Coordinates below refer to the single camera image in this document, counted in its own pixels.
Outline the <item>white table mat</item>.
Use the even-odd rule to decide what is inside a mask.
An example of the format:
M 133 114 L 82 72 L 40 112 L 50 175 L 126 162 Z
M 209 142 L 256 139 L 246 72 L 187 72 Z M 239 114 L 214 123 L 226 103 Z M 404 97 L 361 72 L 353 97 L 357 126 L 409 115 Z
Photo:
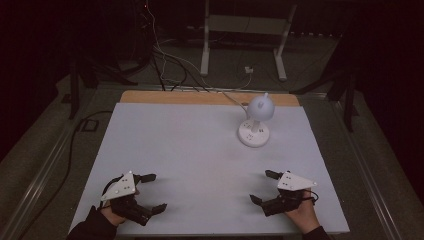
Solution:
M 281 235 L 296 232 L 284 215 L 265 216 L 254 205 L 277 196 L 277 183 L 265 172 L 290 171 L 315 181 L 315 211 L 329 233 L 349 226 L 301 107 L 278 107 L 267 125 L 267 144 L 250 148 L 237 130 L 245 118 L 238 106 L 116 105 L 73 221 L 98 204 L 105 185 L 132 171 L 156 174 L 141 184 L 137 201 L 166 210 L 147 225 L 127 222 L 121 236 Z

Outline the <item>aluminium frame rail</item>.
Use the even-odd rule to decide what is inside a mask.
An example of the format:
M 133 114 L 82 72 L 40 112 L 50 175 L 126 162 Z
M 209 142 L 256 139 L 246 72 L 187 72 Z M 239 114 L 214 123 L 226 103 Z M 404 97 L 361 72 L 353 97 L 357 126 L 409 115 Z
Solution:
M 344 110 L 339 102 L 330 102 L 332 110 L 342 127 L 343 133 L 346 136 L 349 145 L 355 155 L 354 162 L 358 168 L 359 175 L 366 188 L 370 201 L 373 205 L 374 211 L 379 219 L 379 222 L 385 232 L 388 240 L 403 240 L 398 227 L 393 221 L 392 215 L 387 207 L 377 183 L 372 176 L 371 170 L 366 162 L 366 158 L 358 145 L 358 142 L 352 132 L 350 132 L 344 123 Z
M 53 101 L 0 163 L 0 240 L 16 240 L 30 220 L 48 179 L 95 91 L 80 93 L 80 106 Z

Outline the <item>person's right hand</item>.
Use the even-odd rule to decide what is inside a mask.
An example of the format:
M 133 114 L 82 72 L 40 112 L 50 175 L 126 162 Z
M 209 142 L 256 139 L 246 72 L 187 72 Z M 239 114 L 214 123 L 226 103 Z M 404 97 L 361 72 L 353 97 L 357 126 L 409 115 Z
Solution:
M 305 200 L 299 207 L 295 210 L 285 212 L 285 215 L 295 224 L 302 234 L 308 234 L 320 227 L 311 196 L 311 190 L 305 190 L 303 192 Z

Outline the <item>black square bracket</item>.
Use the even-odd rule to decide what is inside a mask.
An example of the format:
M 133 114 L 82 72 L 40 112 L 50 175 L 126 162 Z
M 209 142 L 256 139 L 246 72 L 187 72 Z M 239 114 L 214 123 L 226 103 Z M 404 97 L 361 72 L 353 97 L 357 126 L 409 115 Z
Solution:
M 98 120 L 86 119 L 83 120 L 80 126 L 81 132 L 96 132 L 99 126 Z

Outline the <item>black metal stand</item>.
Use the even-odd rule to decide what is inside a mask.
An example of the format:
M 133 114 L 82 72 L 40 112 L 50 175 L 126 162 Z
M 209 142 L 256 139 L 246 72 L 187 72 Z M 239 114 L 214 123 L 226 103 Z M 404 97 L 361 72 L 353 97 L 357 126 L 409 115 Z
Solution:
M 328 82 L 332 82 L 330 90 L 326 94 L 329 101 L 339 101 L 342 96 L 344 99 L 343 123 L 349 132 L 353 131 L 352 117 L 354 113 L 354 92 L 356 85 L 356 74 L 358 68 L 344 68 L 336 70 L 330 74 L 320 77 L 318 80 L 302 88 L 291 90 L 290 94 L 303 95 L 313 89 L 318 88 Z
M 136 86 L 135 82 L 125 79 L 118 73 L 113 72 L 112 70 L 108 69 L 106 66 L 98 63 L 97 61 L 95 61 L 94 59 L 88 56 L 71 57 L 70 64 L 69 64 L 70 93 L 69 93 L 69 97 L 67 98 L 68 102 L 70 103 L 70 114 L 69 114 L 70 119 L 75 118 L 80 108 L 79 78 L 82 76 L 83 66 L 93 67 L 94 69 L 99 70 L 101 73 L 106 74 L 112 80 L 115 80 L 122 85 Z

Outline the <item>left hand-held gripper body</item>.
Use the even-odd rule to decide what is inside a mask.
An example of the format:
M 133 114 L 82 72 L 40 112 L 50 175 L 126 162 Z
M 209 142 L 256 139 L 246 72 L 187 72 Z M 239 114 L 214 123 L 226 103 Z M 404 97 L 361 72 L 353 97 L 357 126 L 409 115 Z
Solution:
M 109 203 L 112 211 L 130 221 L 145 226 L 152 216 L 151 211 L 140 206 L 135 200 L 137 184 L 143 175 L 129 171 L 112 179 L 104 188 L 100 198 L 100 207 Z

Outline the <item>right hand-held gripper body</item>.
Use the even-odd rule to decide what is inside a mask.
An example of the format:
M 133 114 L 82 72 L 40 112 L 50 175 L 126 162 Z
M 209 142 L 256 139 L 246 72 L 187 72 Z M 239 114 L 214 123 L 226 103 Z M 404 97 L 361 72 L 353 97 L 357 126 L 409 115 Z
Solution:
M 276 198 L 263 201 L 261 208 L 266 216 L 295 210 L 305 200 L 303 192 L 316 186 L 312 180 L 295 175 L 290 171 L 282 172 L 283 176 L 277 180 L 277 190 L 279 194 Z M 313 203 L 317 201 L 317 195 L 312 192 Z

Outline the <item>person's left hand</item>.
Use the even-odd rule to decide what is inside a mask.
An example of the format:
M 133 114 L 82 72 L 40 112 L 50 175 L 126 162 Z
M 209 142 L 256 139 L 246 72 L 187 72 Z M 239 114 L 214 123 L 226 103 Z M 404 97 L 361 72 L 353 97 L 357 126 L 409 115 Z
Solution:
M 126 218 L 115 214 L 110 206 L 102 207 L 100 213 L 114 226 L 118 227 L 126 221 Z

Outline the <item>white metal stand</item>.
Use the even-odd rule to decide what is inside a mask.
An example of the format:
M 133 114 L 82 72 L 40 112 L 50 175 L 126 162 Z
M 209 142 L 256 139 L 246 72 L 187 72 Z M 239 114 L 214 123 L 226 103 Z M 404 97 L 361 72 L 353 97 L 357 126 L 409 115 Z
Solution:
M 233 15 L 216 15 L 210 13 L 210 0 L 205 0 L 204 38 L 200 64 L 200 75 L 207 76 L 209 72 L 211 31 L 230 33 L 249 33 L 279 35 L 280 44 L 273 50 L 275 66 L 280 81 L 287 80 L 287 74 L 282 59 L 282 53 L 290 33 L 292 21 L 297 10 L 297 4 L 290 4 L 288 15 L 283 19 L 265 17 L 247 17 Z

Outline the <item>white desk lamp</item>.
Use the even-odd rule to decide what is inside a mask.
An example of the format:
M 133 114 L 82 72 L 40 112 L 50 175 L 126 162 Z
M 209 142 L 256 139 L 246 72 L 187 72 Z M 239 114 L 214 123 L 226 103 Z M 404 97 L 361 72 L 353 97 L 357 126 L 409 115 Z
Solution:
M 275 105 L 268 93 L 254 97 L 247 106 L 248 118 L 238 128 L 239 140 L 246 146 L 264 146 L 270 138 L 265 122 L 272 119 Z

